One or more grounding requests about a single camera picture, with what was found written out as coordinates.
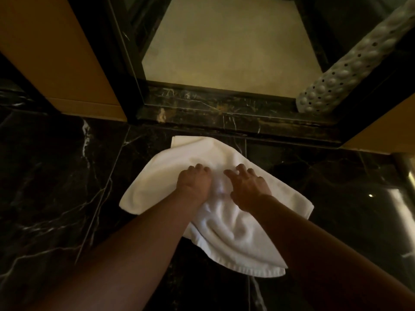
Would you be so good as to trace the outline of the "person's right hand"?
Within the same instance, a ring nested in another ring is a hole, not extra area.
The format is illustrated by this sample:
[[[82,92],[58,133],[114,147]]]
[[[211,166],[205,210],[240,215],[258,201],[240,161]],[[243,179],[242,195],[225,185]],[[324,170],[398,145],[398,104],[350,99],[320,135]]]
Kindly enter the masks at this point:
[[[252,168],[247,169],[244,164],[239,164],[234,172],[239,175],[239,181],[231,182],[230,196],[241,210],[251,212],[260,205],[262,198],[272,196],[265,179],[257,176]]]

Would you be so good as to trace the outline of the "person's left forearm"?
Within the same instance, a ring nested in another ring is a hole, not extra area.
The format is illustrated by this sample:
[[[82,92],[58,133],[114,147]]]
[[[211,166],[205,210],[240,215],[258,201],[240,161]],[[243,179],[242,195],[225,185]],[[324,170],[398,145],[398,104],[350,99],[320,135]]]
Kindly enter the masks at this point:
[[[74,275],[28,311],[142,310],[208,192],[174,190],[100,244]]]

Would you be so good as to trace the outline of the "person's left hand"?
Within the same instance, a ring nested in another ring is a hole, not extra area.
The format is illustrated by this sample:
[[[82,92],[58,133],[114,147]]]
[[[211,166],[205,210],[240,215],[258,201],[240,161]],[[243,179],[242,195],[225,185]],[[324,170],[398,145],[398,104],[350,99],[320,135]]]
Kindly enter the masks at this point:
[[[209,197],[212,173],[211,177],[202,175],[191,176],[186,174],[185,170],[179,174],[175,191],[182,194],[191,204],[201,206]]]

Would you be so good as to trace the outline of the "stainless steel bin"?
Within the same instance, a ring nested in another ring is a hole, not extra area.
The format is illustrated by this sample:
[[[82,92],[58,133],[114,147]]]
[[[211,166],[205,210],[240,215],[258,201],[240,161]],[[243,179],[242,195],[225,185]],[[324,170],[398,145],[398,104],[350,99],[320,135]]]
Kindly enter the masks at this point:
[[[415,262],[415,155],[400,152],[392,157],[405,189],[389,189],[388,193],[409,243],[410,249],[403,257]]]

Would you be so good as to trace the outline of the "white towel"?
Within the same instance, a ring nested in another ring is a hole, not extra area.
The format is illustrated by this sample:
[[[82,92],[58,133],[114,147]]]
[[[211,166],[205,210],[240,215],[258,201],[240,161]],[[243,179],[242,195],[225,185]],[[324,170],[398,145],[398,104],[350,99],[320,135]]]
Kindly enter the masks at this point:
[[[253,277],[285,275],[287,265],[255,218],[231,200],[232,185],[226,169],[244,164],[265,179],[271,193],[289,209],[309,219],[314,205],[302,194],[256,166],[239,151],[210,137],[174,136],[171,147],[155,155],[122,196],[119,206],[140,215],[168,196],[179,173],[202,164],[212,171],[209,198],[198,210],[183,236],[216,263]]]

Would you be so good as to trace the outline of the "black marble door threshold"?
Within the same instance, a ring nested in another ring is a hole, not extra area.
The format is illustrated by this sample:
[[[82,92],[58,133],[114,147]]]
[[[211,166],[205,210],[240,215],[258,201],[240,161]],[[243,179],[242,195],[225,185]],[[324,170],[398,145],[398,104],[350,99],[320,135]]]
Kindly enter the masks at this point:
[[[294,98],[183,84],[148,81],[148,95],[136,118],[312,146],[344,143],[334,118],[300,113]]]

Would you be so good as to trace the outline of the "white bumpy rolled bath mat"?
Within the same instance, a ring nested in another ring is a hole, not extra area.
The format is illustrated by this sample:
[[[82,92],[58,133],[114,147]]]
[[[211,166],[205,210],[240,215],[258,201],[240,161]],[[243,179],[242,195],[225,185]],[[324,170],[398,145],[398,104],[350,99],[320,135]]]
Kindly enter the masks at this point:
[[[298,95],[298,112],[332,113],[414,27],[415,0],[405,0]]]

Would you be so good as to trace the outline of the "black door frame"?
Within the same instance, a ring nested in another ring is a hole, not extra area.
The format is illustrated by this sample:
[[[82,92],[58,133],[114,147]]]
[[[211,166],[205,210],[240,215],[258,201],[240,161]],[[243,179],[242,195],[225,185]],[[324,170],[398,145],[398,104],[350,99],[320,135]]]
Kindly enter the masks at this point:
[[[123,0],[68,0],[129,124],[137,125],[148,85]]]

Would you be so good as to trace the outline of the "person's right forearm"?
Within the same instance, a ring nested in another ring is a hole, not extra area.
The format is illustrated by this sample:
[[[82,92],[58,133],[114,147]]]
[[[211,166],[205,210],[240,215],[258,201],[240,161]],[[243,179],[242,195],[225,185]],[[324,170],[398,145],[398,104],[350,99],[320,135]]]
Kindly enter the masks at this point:
[[[316,311],[415,311],[415,293],[274,197],[260,194],[242,202]]]

